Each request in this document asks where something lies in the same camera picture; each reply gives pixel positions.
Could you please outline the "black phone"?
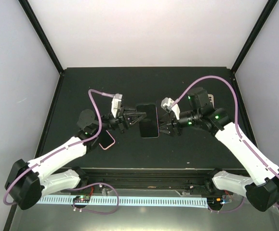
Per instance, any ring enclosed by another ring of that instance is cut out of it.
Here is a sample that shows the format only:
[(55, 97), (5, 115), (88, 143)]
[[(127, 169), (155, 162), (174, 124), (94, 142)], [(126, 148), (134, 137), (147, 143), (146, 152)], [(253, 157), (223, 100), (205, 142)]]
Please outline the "black phone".
[(145, 112), (146, 116), (139, 121), (139, 130), (142, 138), (158, 138), (159, 122), (157, 107), (154, 103), (141, 103), (136, 105), (138, 112)]

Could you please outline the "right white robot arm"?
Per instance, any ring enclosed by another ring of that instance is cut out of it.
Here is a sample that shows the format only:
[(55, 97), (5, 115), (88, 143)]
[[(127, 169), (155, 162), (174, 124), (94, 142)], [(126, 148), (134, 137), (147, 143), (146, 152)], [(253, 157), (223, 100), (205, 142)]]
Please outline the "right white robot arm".
[(205, 130), (222, 143), (242, 164), (247, 177), (214, 170), (213, 177), (204, 182), (205, 191), (219, 190), (241, 195), (261, 212), (279, 201), (279, 166), (270, 161), (241, 131), (223, 108), (216, 109), (207, 91), (201, 87), (187, 92), (190, 110), (181, 112), (171, 98), (161, 101), (166, 114), (159, 129), (167, 135), (181, 135), (182, 129), (194, 127)]

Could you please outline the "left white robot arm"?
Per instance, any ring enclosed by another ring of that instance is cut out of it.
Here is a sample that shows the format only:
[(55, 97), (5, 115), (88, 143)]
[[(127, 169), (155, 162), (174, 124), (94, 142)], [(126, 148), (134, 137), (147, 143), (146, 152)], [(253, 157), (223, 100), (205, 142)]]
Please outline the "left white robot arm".
[(145, 112), (121, 108), (118, 116), (111, 114), (97, 118), (93, 110), (83, 110), (77, 122), (79, 131), (61, 146), (36, 159), (16, 161), (7, 178), (5, 189), (14, 204), (22, 210), (34, 206), (42, 197), (61, 190), (83, 192), (89, 181), (85, 172), (73, 167), (62, 173), (58, 169), (69, 162), (86, 155), (96, 147), (107, 150), (115, 144), (110, 130), (122, 133), (146, 117)]

